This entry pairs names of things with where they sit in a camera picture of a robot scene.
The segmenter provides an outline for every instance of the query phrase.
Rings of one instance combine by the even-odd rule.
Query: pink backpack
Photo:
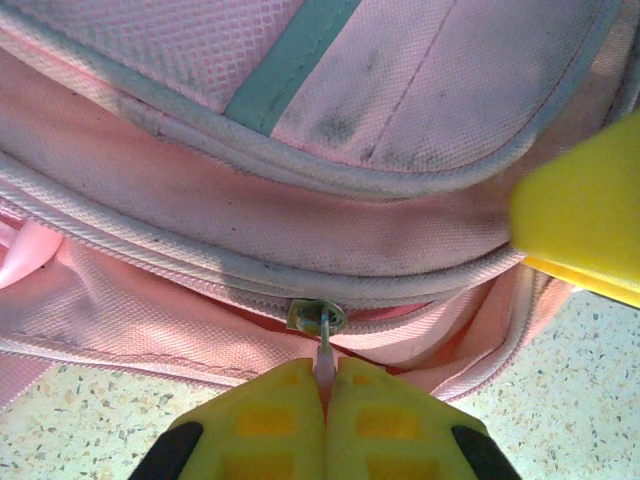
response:
[[[50,361],[235,386],[323,309],[339,355],[482,387],[571,289],[519,265],[509,193],[633,108],[639,15],[0,1],[0,406]]]

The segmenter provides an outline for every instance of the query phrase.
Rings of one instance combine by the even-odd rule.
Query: metal zipper slider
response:
[[[322,326],[326,324],[326,339]],[[287,328],[299,330],[321,338],[323,345],[329,344],[331,335],[336,335],[347,326],[347,315],[336,304],[326,300],[301,300],[291,302],[287,316]]]
[[[318,383],[320,401],[327,413],[331,389],[336,377],[333,348],[329,337],[347,325],[347,316],[337,305],[324,300],[294,300],[291,302],[287,327],[320,337],[313,373]]]

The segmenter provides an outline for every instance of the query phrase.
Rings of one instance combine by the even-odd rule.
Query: black rubber pad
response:
[[[188,422],[164,432],[129,480],[178,480],[203,431],[201,424]]]
[[[493,439],[464,426],[451,432],[478,480],[522,480]]]

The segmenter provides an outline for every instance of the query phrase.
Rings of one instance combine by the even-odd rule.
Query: seam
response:
[[[63,342],[60,340],[54,340],[52,338],[46,337],[46,336],[34,336],[34,335],[30,335],[27,334],[25,332],[20,332],[20,331],[16,331],[16,330],[9,330],[7,332],[9,335],[13,335],[16,337],[21,337],[24,339],[28,339],[32,342],[36,342],[35,345],[37,345],[38,343],[40,343],[40,341],[46,341],[48,343],[51,343],[53,345],[57,345],[60,348],[64,348],[67,352],[69,352],[68,354],[86,354],[86,355],[99,355],[99,356],[103,356],[103,357],[112,357],[112,358],[117,358],[118,362],[121,363],[126,363],[127,360],[131,360],[131,361],[137,361],[137,362],[142,362],[144,360],[147,361],[164,361],[165,363],[168,362],[174,362],[175,365],[178,366],[183,366],[183,367],[190,367],[190,368],[194,368],[198,371],[203,371],[203,369],[206,369],[207,373],[222,373],[222,374],[228,374],[228,373],[233,373],[236,376],[238,374],[243,374],[246,376],[250,376],[250,377],[254,377],[259,375],[258,372],[255,372],[253,370],[242,370],[240,368],[235,368],[235,367],[223,367],[221,365],[209,365],[208,363],[204,363],[204,362],[197,362],[195,360],[191,360],[189,358],[185,358],[185,357],[178,357],[175,355],[171,355],[171,354],[162,354],[162,355],[158,355],[155,353],[140,353],[140,354],[128,354],[128,355],[117,355],[115,353],[111,353],[111,352],[106,352],[106,351],[102,351],[102,350],[97,350],[94,348],[87,348],[87,347],[78,347],[77,345],[73,345],[69,342]],[[51,346],[46,346],[46,345],[40,345],[41,348],[49,348],[51,349]]]
[[[285,90],[289,87],[289,85],[291,85],[293,83],[294,80],[297,80],[298,78],[300,78],[300,74],[302,73],[302,70],[307,66],[307,62],[313,56],[313,54],[316,53],[316,51],[318,50],[318,47],[320,46],[322,41],[325,40],[324,36],[327,34],[327,32],[329,30],[331,30],[333,25],[336,23],[336,20],[338,19],[338,17],[340,17],[342,12],[344,11],[344,8],[345,8],[345,6],[346,6],[348,1],[349,0],[342,0],[340,2],[340,4],[338,5],[338,8],[336,9],[335,15],[333,16],[333,18],[331,18],[331,21],[326,25],[326,27],[324,28],[322,33],[316,38],[315,45],[311,48],[311,51],[307,54],[307,56],[304,58],[304,60],[302,60],[302,62],[300,62],[300,64],[298,65],[296,70],[291,74],[291,76],[282,84],[280,89],[278,89],[278,92],[276,93],[276,95],[273,97],[273,99],[271,100],[271,102],[269,104],[269,109],[266,112],[261,113],[259,115],[259,118],[260,118],[260,131],[263,131],[264,124],[267,121],[267,115],[269,115],[270,113],[273,112],[273,110],[275,109],[278,101],[284,95]]]
[[[391,110],[391,113],[387,117],[387,120],[384,122],[384,125],[383,125],[382,129],[380,130],[380,133],[378,134],[378,137],[376,138],[375,142],[373,143],[373,151],[371,152],[371,156],[372,157],[375,154],[376,150],[378,149],[378,145],[380,144],[380,141],[382,140],[382,137],[384,136],[385,132],[387,131],[387,128],[389,127],[389,125],[391,124],[393,119],[395,118],[396,114],[398,113],[398,110],[400,110],[400,106],[404,102],[404,99],[407,96],[407,94],[409,93],[409,90],[411,90],[411,87],[413,86],[413,83],[415,82],[416,77],[418,76],[418,73],[420,73],[420,70],[422,70],[422,67],[424,66],[425,62],[429,58],[429,55],[431,54],[431,50],[433,49],[433,46],[436,44],[436,42],[440,38],[440,34],[444,30],[444,26],[447,23],[447,20],[449,20],[449,17],[451,16],[451,12],[453,12],[453,9],[457,5],[458,5],[458,0],[453,0],[451,5],[449,6],[449,9],[447,10],[447,13],[445,14],[444,18],[440,22],[440,25],[438,26],[438,30],[436,31],[435,35],[433,36],[433,39],[431,40],[431,43],[429,43],[429,45],[427,46],[427,49],[425,50],[424,55],[422,56],[422,59],[420,60],[420,62],[416,66],[416,69],[414,70],[413,74],[411,75],[411,78],[409,79],[409,82],[407,83],[407,86],[402,91],[402,94],[400,95],[400,98],[398,99],[396,104],[393,106],[393,109]]]
[[[409,85],[407,86],[407,88],[405,89],[405,91],[403,92],[400,100],[398,101],[398,103],[396,104],[396,106],[394,107],[391,115],[389,116],[389,118],[387,119],[387,121],[385,122],[385,125],[382,128],[382,131],[380,132],[380,134],[378,135],[378,138],[376,139],[375,142],[375,146],[374,146],[374,151],[372,153],[371,156],[373,156],[375,154],[376,149],[378,148],[379,142],[382,140],[382,136],[384,135],[387,127],[389,126],[389,124],[391,123],[391,121],[393,120],[393,118],[395,117],[395,115],[397,114],[398,110],[400,109],[401,103],[404,100],[404,97],[406,96],[406,94],[408,93],[409,89],[411,88],[411,85],[413,84],[413,81],[415,79],[415,77],[417,76],[420,68],[422,67],[424,61],[426,61],[428,54],[430,53],[430,50],[432,48],[432,46],[435,44],[435,41],[437,40],[437,37],[440,33],[440,31],[442,30],[442,27],[444,27],[444,23],[446,22],[446,20],[449,17],[449,14],[451,13],[451,10],[453,10],[453,7],[455,6],[455,3],[450,7],[449,11],[447,12],[446,17],[443,19],[443,22],[441,24],[441,28],[438,30],[438,33],[436,34],[436,37],[434,37],[433,42],[431,43],[431,45],[429,45],[427,52],[425,53],[425,57],[423,58],[423,60],[420,62],[420,64],[418,65],[416,72],[414,73],[414,76],[411,78],[411,80],[409,81]],[[576,58],[578,56],[578,52],[580,52],[580,50],[582,49],[582,47],[584,46],[585,42],[587,41],[587,39],[590,37],[590,32],[593,30],[593,26],[596,24],[596,22],[598,21],[598,19],[600,18],[600,16],[602,15],[602,10],[604,9],[606,0],[601,0],[600,1],[600,7],[598,8],[598,11],[594,14],[594,18],[593,21],[591,22],[591,24],[589,25],[589,27],[586,29],[586,33],[582,36],[582,39],[580,40],[580,43],[576,46],[576,49],[573,53],[573,55],[571,56],[571,58],[569,59],[569,61],[567,62],[567,66],[565,67],[565,69],[562,71],[562,73],[560,74],[560,76],[558,77],[558,80],[556,81],[556,83],[549,89],[549,92],[547,93],[547,95],[542,99],[542,101],[540,102],[540,104],[538,105],[538,108],[536,108],[536,110],[531,114],[531,116],[527,119],[527,121],[525,123],[522,124],[522,127],[520,127],[516,132],[514,132],[513,135],[511,135],[507,140],[505,140],[504,142],[502,142],[502,144],[497,147],[495,150],[487,153],[486,155],[477,158],[475,160],[473,160],[471,163],[462,165],[462,166],[458,166],[458,167],[452,167],[452,168],[444,168],[444,169],[440,169],[437,172],[417,172],[416,174],[440,174],[440,173],[445,173],[445,172],[453,172],[455,170],[459,170],[459,169],[464,169],[464,168],[468,168],[471,165],[473,165],[476,162],[481,162],[485,159],[487,159],[488,157],[491,157],[492,155],[495,155],[497,152],[499,152],[507,143],[509,143],[511,140],[513,140],[516,136],[518,136],[519,133],[521,133],[525,128],[527,128],[529,126],[529,124],[531,123],[531,121],[540,113],[540,110],[542,110],[542,108],[547,104],[549,97],[551,97],[555,91],[558,89],[558,86],[563,82],[563,80],[565,79],[565,77],[567,76],[567,71],[570,70],[572,68],[572,66],[574,65]],[[376,170],[377,172],[383,172],[383,173],[402,173],[402,172],[394,172],[392,170]]]

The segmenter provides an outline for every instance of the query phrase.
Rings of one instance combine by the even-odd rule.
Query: teal strap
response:
[[[305,0],[260,65],[236,91],[224,115],[270,135],[359,3],[360,0]]]

